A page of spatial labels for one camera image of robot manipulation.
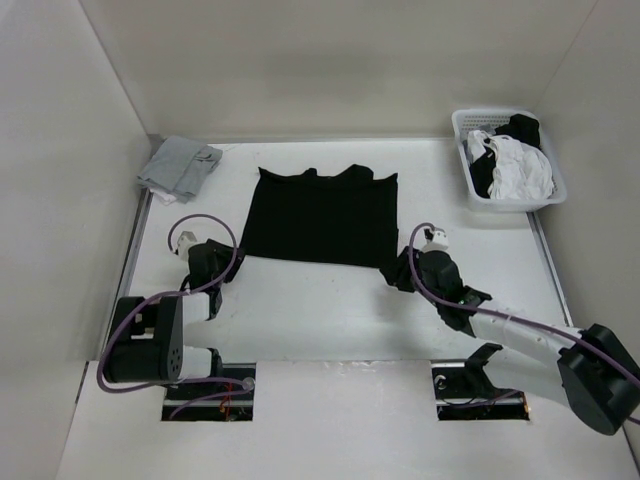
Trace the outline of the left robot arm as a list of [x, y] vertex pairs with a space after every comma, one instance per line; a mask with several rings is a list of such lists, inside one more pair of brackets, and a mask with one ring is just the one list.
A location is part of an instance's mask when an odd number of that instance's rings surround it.
[[145, 304], [142, 296], [122, 297], [110, 330], [114, 342], [106, 355], [103, 378], [110, 384], [167, 384], [190, 378], [190, 386], [206, 399], [224, 387], [224, 367], [214, 348], [189, 347], [184, 329], [213, 320], [222, 306], [221, 287], [231, 282], [245, 257], [212, 239], [198, 243], [187, 232], [176, 254], [187, 263], [178, 295]]

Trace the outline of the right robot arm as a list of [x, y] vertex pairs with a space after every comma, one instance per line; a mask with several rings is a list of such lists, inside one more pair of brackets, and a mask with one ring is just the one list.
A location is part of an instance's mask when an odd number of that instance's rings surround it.
[[489, 294], [463, 283], [443, 251], [405, 248], [380, 271], [389, 286], [420, 293], [450, 329], [483, 341], [465, 362], [471, 393], [530, 392], [608, 436], [638, 408], [639, 366], [609, 328], [560, 328], [501, 312]]

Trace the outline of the folded white tank top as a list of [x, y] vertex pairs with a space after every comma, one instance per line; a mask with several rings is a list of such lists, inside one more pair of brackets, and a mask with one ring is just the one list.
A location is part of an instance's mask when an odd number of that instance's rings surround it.
[[177, 201], [177, 197], [171, 193], [164, 192], [158, 189], [151, 189], [150, 192], [163, 204], [170, 205]]

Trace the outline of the folded grey tank top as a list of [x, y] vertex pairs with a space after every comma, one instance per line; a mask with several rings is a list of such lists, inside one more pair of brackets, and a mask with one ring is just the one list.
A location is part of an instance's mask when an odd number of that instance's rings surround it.
[[206, 143], [170, 136], [137, 175], [137, 182], [188, 203], [199, 194], [222, 156], [222, 150]]

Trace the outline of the white plastic laundry basket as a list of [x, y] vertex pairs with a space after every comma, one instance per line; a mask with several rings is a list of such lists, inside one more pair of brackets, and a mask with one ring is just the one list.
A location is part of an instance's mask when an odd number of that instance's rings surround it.
[[546, 206], [561, 204], [567, 198], [566, 185], [555, 152], [542, 127], [539, 127], [541, 149], [547, 156], [552, 170], [553, 190], [549, 198], [545, 200], [492, 200], [477, 195], [469, 171], [471, 156], [467, 153], [463, 141], [466, 139], [468, 133], [477, 127], [490, 126], [491, 128], [496, 128], [501, 125], [506, 125], [509, 119], [516, 114], [525, 115], [537, 120], [537, 117], [533, 113], [511, 107], [475, 107], [459, 109], [451, 114], [454, 142], [466, 181], [468, 207], [472, 211], [529, 213], [538, 211]]

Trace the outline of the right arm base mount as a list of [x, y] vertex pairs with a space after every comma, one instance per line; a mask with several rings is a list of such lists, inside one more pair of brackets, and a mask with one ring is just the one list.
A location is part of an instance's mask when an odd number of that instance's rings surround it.
[[436, 362], [431, 367], [440, 421], [528, 421], [525, 395], [516, 390], [496, 388], [485, 367], [502, 347], [486, 343], [463, 360]]

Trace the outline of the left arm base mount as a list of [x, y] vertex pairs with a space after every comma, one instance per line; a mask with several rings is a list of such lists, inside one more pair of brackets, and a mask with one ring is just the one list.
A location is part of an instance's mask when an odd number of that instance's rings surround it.
[[244, 422], [253, 419], [254, 389], [245, 385], [193, 383], [165, 391], [163, 422]]

